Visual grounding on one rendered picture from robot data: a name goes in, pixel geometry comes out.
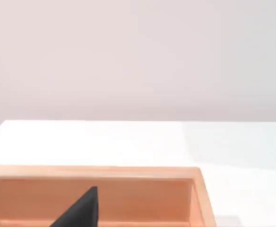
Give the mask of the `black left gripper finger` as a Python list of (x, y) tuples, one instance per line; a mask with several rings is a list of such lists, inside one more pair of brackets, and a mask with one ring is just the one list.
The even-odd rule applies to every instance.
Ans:
[(91, 187), (49, 227), (98, 227), (98, 189)]

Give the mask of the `shallow salmon-coloured box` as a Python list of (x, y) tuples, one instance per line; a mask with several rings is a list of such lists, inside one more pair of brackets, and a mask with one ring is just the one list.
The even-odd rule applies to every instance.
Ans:
[(198, 167), (0, 165), (0, 227), (48, 227), (91, 187), (99, 227), (216, 227)]

